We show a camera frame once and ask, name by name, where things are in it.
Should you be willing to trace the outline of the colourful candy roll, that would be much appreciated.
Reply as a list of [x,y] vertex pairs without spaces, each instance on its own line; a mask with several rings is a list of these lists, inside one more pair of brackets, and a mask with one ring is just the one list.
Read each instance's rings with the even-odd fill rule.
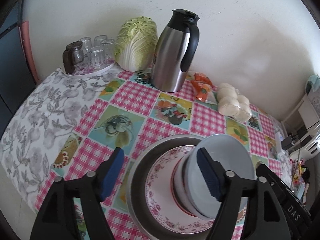
[[299,178],[301,176],[302,168],[301,161],[297,160],[292,163],[292,184],[296,185],[299,183]]

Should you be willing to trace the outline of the orange snack packet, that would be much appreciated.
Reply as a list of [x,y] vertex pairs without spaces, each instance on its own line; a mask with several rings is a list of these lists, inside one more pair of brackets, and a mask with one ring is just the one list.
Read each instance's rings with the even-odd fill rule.
[[206,75],[199,72],[192,73],[191,77],[195,100],[209,104],[217,104],[211,80]]

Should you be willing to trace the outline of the clear drinking glass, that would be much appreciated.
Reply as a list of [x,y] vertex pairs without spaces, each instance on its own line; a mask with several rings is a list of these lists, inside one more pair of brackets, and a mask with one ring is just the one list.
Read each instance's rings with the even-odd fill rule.
[[113,59],[114,60],[115,40],[112,38],[107,38],[107,39],[102,40],[100,45],[104,49],[105,59]]
[[94,38],[94,46],[100,46],[102,47],[103,45],[101,44],[103,42],[103,40],[107,39],[108,36],[107,35],[98,35]]
[[89,62],[92,66],[100,67],[105,61],[105,52],[102,46],[94,46],[88,50]]
[[84,52],[84,55],[86,56],[88,53],[88,50],[92,48],[92,40],[89,36],[87,36],[87,37],[80,38],[79,41],[82,42],[82,50]]

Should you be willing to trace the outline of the floral rimmed round plate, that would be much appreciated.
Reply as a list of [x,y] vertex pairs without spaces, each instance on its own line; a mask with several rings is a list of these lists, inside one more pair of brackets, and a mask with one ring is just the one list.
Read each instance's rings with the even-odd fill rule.
[[145,199],[149,211],[165,229],[182,235],[201,233],[213,222],[183,211],[174,198],[174,170],[194,145],[178,146],[163,153],[150,168],[145,182]]

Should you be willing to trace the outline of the small glass teapot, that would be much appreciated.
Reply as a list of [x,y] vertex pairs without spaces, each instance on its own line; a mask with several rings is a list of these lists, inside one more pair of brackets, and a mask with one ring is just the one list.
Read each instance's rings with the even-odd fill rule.
[[75,41],[66,46],[62,54],[63,67],[66,74],[73,74],[75,65],[84,61],[83,42]]

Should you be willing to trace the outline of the white shelf unit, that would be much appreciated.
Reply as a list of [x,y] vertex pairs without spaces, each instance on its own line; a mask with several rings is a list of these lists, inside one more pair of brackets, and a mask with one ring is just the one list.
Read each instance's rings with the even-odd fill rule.
[[289,132],[296,133],[303,124],[306,133],[289,147],[292,161],[307,161],[319,154],[319,75],[312,75],[298,105],[281,122]]

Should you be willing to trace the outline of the checked picture tablecloth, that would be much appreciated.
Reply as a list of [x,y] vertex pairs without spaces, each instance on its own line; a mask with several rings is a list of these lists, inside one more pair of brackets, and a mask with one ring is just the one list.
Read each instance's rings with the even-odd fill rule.
[[53,162],[36,197],[36,210],[40,209],[55,176],[78,178],[121,146],[124,166],[115,189],[103,203],[103,211],[116,239],[144,239],[127,211],[125,185],[129,171],[152,143],[180,134],[231,135],[248,150],[254,163],[266,163],[283,181],[291,183],[288,157],[273,156],[274,134],[283,131],[276,119],[251,106],[252,120],[237,122],[219,114],[216,105],[196,101],[190,81],[185,81],[177,93],[163,93],[148,83],[148,74],[148,70],[137,73],[121,70],[103,88]]

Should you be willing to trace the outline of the bag of steamed buns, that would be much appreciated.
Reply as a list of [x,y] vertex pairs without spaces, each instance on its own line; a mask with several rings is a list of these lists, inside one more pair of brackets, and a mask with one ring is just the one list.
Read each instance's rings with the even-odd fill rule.
[[252,117],[248,98],[228,83],[221,83],[217,87],[217,110],[223,116],[228,116],[238,122],[247,122]]

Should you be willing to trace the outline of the white plastic cup bowl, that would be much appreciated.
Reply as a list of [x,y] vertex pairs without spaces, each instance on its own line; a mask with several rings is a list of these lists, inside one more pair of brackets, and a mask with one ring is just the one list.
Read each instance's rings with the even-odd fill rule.
[[197,217],[202,220],[208,220],[204,217],[197,209],[193,206],[191,201],[188,199],[187,192],[184,188],[183,182],[183,167],[185,165],[185,157],[183,157],[174,169],[173,174],[173,189],[175,190],[175,198],[181,208],[186,211],[191,216]]

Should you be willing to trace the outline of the white power strip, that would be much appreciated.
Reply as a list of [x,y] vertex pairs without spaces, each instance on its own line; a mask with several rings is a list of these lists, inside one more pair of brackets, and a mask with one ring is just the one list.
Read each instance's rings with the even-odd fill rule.
[[280,152],[283,151],[283,148],[281,146],[281,142],[283,140],[283,136],[281,135],[280,132],[276,132],[274,134],[274,138],[275,138],[275,141],[276,141],[276,151],[277,151],[277,153],[280,153]]

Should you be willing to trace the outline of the round floral glass tray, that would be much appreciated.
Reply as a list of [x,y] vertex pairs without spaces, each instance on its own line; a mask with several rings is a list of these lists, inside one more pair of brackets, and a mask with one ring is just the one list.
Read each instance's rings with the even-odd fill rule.
[[110,70],[116,65],[116,62],[112,59],[106,60],[104,64],[100,66],[90,65],[88,62],[83,62],[75,66],[75,71],[72,74],[67,74],[64,67],[62,67],[62,73],[72,79],[82,79],[93,77],[96,75],[103,74],[104,72]]

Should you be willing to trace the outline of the napa cabbage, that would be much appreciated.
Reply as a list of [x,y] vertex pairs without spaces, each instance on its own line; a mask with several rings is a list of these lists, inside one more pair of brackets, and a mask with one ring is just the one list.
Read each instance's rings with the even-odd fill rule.
[[139,16],[125,22],[118,33],[114,58],[125,71],[148,68],[158,41],[157,25],[149,17]]

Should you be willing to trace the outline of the stainless steel thermos jug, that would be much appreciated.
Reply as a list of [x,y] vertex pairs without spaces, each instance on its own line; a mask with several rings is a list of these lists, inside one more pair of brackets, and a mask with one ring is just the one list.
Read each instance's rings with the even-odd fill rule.
[[199,16],[185,9],[175,9],[162,31],[154,53],[151,84],[174,93],[181,90],[200,39]]

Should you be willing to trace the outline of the light blue bowl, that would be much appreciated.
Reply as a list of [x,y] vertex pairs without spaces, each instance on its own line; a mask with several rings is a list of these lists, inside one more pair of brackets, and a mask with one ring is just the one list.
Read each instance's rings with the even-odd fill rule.
[[215,134],[201,140],[186,162],[184,183],[188,199],[204,217],[214,219],[220,203],[212,197],[197,164],[196,153],[204,147],[214,161],[223,168],[232,170],[239,177],[255,179],[255,169],[251,157],[243,144],[227,134]]

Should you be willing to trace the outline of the black power adapter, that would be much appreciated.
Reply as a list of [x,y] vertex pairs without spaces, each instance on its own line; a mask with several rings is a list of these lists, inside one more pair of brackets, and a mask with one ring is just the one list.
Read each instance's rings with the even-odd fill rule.
[[284,140],[281,141],[281,148],[284,151],[289,150],[294,146],[294,142],[291,136],[286,137]]

